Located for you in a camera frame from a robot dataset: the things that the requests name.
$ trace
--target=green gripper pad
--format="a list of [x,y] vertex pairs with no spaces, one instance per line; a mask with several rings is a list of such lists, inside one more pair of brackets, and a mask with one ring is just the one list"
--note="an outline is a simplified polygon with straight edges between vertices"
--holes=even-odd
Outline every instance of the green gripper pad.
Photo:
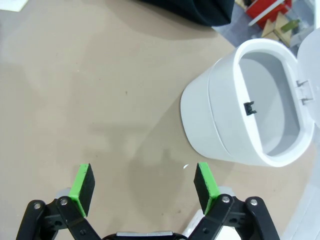
[[204,215],[207,215],[214,201],[220,195],[219,188],[206,162],[199,162],[196,166],[194,185]]
[[81,164],[70,190],[69,197],[75,202],[84,218],[88,216],[89,213],[95,184],[95,177],[91,165]]

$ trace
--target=dark fabric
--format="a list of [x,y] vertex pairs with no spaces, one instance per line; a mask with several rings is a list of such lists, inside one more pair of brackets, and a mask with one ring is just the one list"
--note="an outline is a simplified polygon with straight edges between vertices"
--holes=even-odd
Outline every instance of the dark fabric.
[[231,22],[234,0],[141,0],[205,26]]

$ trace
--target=beige floor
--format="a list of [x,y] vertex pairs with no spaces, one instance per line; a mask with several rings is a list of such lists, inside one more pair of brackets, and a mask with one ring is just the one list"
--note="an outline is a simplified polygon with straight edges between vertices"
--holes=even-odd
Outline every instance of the beige floor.
[[[212,29],[134,0],[30,0],[0,12],[0,239],[15,238],[30,200],[49,203],[88,162],[88,220],[101,237],[182,232],[200,207],[193,177],[206,159],[185,137],[180,96],[232,49]],[[209,164],[240,199],[264,198],[282,232],[314,155],[284,168]]]

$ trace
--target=white trash can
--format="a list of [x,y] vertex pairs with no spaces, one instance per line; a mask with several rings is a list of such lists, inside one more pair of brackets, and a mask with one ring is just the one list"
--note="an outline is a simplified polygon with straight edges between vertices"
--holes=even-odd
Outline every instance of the white trash can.
[[282,167],[310,145],[315,123],[320,126],[319,104],[317,29],[302,42],[297,59],[273,40],[244,42],[186,87],[180,110],[199,154]]

